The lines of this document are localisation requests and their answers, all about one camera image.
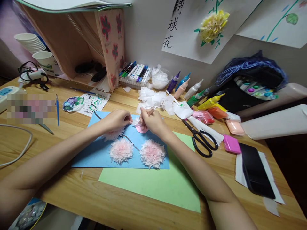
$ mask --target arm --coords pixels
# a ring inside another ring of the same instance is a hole
[[[142,109],[141,116],[150,131],[174,151],[205,196],[217,229],[257,229],[225,181],[167,127],[158,111],[148,116]]]
[[[132,123],[126,110],[115,110],[101,121],[28,160],[0,181],[0,226],[7,228],[35,192],[99,136]]]

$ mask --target blue paper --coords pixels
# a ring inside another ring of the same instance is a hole
[[[109,114],[109,112],[101,112],[96,111],[97,115],[101,118],[104,118]],[[138,115],[131,115],[132,119],[138,117]],[[92,115],[92,118],[89,122],[89,126],[100,121],[100,119],[95,115]],[[166,144],[158,138],[155,134],[148,130],[146,133],[139,133],[136,128],[132,125],[128,125],[125,127],[125,131],[123,135],[127,136],[132,143],[138,148],[142,148],[142,144],[148,139],[152,139],[155,142],[159,143],[161,146],[164,146],[166,151],[165,159],[163,163],[160,164],[161,169],[169,169],[169,156],[167,154]],[[111,143],[114,141],[105,141],[104,138],[97,138],[94,140],[89,146],[83,149],[74,159],[72,163],[72,167],[76,168],[147,168],[142,161],[140,152],[133,147],[133,156],[132,159],[129,159],[127,162],[123,162],[122,164],[117,164],[116,162],[111,162],[110,157],[110,148]]]

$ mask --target yellow paper flower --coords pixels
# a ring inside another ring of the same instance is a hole
[[[209,43],[215,39],[225,28],[229,15],[229,13],[220,10],[217,14],[211,13],[206,17],[199,28],[201,40]]]

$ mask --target pink flower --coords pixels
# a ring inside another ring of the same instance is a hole
[[[141,161],[149,168],[160,168],[163,163],[166,152],[164,146],[159,145],[154,140],[146,140],[140,150]]]
[[[124,131],[125,131],[124,128],[121,128],[119,130],[106,133],[105,135],[102,136],[102,138],[105,137],[105,141],[116,140],[119,136],[122,136]]]
[[[111,144],[110,157],[111,160],[118,164],[128,161],[132,158],[133,144],[127,139],[120,138]]]

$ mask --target smartphone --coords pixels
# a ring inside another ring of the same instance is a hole
[[[258,150],[252,146],[239,143],[242,151],[243,172],[248,189],[257,195],[275,199],[269,178],[265,172]]]

